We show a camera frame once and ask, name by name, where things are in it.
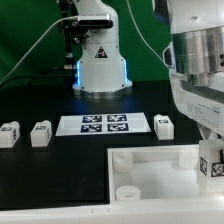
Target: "white cube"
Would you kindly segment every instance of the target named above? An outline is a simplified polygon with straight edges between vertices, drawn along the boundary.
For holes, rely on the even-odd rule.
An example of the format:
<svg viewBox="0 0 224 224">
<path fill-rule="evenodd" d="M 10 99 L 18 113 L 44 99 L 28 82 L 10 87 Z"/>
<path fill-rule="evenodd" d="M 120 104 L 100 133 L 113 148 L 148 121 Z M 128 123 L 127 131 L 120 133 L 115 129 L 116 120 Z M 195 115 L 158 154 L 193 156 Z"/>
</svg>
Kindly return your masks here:
<svg viewBox="0 0 224 224">
<path fill-rule="evenodd" d="M 0 128 L 0 148 L 12 148 L 20 136 L 18 122 L 5 123 Z"/>
<path fill-rule="evenodd" d="M 32 147 L 46 147 L 52 136 L 51 122 L 38 122 L 34 126 L 31 136 Z"/>
<path fill-rule="evenodd" d="M 159 140 L 174 139 L 174 125 L 168 116 L 156 115 L 154 117 L 154 130 Z"/>
</svg>

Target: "warning sticker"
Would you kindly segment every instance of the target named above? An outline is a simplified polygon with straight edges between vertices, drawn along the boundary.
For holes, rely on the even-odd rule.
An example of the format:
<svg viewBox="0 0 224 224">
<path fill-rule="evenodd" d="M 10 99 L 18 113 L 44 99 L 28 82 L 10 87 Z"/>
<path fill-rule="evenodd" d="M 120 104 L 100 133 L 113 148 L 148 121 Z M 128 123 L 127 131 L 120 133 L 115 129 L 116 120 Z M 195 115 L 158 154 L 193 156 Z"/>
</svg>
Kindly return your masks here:
<svg viewBox="0 0 224 224">
<path fill-rule="evenodd" d="M 108 58 L 107 54 L 106 54 L 106 52 L 105 52 L 105 50 L 103 49 L 102 46 L 100 47 L 99 51 L 97 52 L 95 58 Z"/>
</svg>

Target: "black tabletop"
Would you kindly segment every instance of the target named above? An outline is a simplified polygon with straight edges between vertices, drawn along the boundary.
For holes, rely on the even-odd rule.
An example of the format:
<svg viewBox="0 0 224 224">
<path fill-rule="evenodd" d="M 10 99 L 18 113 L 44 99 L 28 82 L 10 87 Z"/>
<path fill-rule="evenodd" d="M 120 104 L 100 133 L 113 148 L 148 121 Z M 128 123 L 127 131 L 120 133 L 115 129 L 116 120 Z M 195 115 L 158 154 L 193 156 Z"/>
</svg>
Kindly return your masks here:
<svg viewBox="0 0 224 224">
<path fill-rule="evenodd" d="M 144 112 L 151 133 L 55 137 L 63 115 Z M 153 117 L 168 115 L 175 139 L 159 141 Z M 36 122 L 52 122 L 46 148 L 32 148 Z M 70 88 L 11 87 L 0 91 L 0 125 L 20 123 L 21 137 L 11 150 L 0 150 L 0 210 L 53 208 L 109 203 L 107 149 L 116 147 L 198 144 L 194 121 L 180 114 L 168 81 L 137 82 L 133 93 L 114 100 L 74 97 Z"/>
</svg>

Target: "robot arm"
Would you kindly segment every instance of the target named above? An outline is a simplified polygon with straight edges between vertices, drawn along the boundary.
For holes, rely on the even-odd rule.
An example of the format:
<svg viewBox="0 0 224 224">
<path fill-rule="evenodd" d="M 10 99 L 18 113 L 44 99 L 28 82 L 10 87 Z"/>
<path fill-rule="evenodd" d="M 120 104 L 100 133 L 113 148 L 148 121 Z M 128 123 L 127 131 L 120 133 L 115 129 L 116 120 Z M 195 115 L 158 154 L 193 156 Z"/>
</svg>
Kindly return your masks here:
<svg viewBox="0 0 224 224">
<path fill-rule="evenodd" d="M 69 30 L 73 43 L 83 46 L 74 94 L 108 99 L 128 92 L 132 83 L 127 79 L 126 61 L 119 52 L 116 11 L 101 0 L 72 1 L 78 16 L 71 21 Z"/>
<path fill-rule="evenodd" d="M 167 5 L 163 1 L 153 3 L 160 18 L 169 15 L 174 101 L 181 113 L 198 122 L 206 139 L 199 143 L 200 194 L 223 194 L 224 4 L 222 0 L 164 1 Z"/>
<path fill-rule="evenodd" d="M 154 0 L 153 5 L 171 26 L 169 73 L 178 110 L 224 136 L 223 1 Z"/>
</svg>

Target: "green backdrop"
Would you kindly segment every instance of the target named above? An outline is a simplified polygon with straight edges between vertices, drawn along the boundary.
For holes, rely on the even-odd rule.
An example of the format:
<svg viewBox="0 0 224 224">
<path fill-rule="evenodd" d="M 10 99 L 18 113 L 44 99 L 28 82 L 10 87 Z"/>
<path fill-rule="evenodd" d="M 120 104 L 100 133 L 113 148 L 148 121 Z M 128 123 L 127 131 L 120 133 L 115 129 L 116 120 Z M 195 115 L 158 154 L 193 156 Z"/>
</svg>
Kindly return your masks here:
<svg viewBox="0 0 224 224">
<path fill-rule="evenodd" d="M 126 0 L 103 0 L 103 2 L 112 6 L 119 15 L 120 51 L 127 59 L 129 78 L 133 81 L 168 79 L 167 69 L 138 36 L 128 14 Z M 161 55 L 170 41 L 169 27 L 153 17 L 151 0 L 130 0 L 130 3 L 143 36 Z M 56 0 L 0 1 L 0 15 L 0 78 L 2 79 L 45 30 L 61 18 L 61 15 Z M 74 47 L 74 53 L 78 59 L 79 49 Z M 55 28 L 13 76 L 33 75 L 63 65 L 63 35 Z"/>
</svg>

